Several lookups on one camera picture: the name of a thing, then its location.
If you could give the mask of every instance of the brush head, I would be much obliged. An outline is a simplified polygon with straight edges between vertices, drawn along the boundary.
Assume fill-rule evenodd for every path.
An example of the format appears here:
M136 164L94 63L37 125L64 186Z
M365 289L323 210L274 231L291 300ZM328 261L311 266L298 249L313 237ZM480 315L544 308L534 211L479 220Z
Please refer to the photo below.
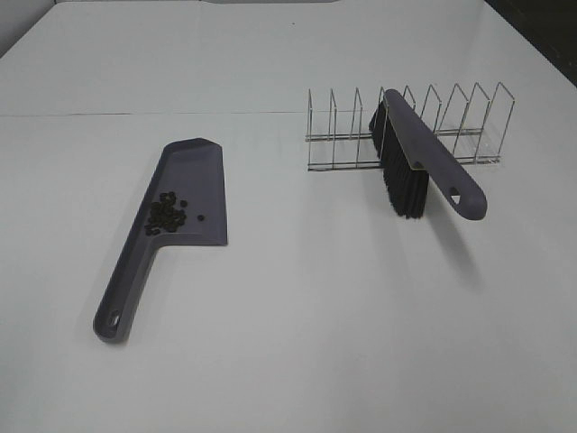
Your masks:
M407 219L422 217L425 210L429 174L426 170L411 169L387 116L384 102L379 105L369 127L375 149L380 156L380 166L383 169L390 204L401 217Z

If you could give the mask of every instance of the gray dustpan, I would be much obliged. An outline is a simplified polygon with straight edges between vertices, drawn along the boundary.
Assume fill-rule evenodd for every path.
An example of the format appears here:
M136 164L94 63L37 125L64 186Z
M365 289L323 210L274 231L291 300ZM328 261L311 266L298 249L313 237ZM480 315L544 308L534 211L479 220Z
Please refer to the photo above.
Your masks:
M151 203L176 191L188 202L187 219L175 233L147 235ZM94 330L107 343L125 340L157 250L166 245L226 245L222 148L202 138L175 142L162 151L100 307Z

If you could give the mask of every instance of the dish rack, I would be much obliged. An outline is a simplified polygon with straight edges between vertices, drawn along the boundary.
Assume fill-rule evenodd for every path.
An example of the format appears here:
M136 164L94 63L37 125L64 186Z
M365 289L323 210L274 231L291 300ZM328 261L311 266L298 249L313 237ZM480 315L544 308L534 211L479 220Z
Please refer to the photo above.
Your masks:
M384 94L385 89L380 88L378 105L383 101ZM478 82L469 94L455 83L445 106L436 87L430 84L420 111L409 86L405 86L402 95L459 163L500 162L515 106L515 98L502 82L497 84L492 97ZM308 170L378 169L380 158L372 145L368 129L374 111L369 112L367 119L358 88L354 91L353 110L339 110L332 89L329 110L315 110L309 89L305 136Z

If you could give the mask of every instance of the hand brush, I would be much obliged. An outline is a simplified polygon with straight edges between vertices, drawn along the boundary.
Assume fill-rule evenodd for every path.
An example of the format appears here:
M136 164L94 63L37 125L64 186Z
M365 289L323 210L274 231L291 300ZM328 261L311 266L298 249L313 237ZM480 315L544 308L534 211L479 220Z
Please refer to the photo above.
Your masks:
M473 220L485 217L487 199L482 189L397 90L385 92L369 127L397 214L423 215L430 175L459 215Z

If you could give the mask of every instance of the brush handle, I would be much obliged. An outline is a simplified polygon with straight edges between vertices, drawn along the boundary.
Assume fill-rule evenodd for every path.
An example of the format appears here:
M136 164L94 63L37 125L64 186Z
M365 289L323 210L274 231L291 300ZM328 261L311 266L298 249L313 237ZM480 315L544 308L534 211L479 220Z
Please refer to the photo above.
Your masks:
M385 92L387 116L412 168L424 168L453 209L479 220L487 213L487 199L475 180L444 147L397 90Z

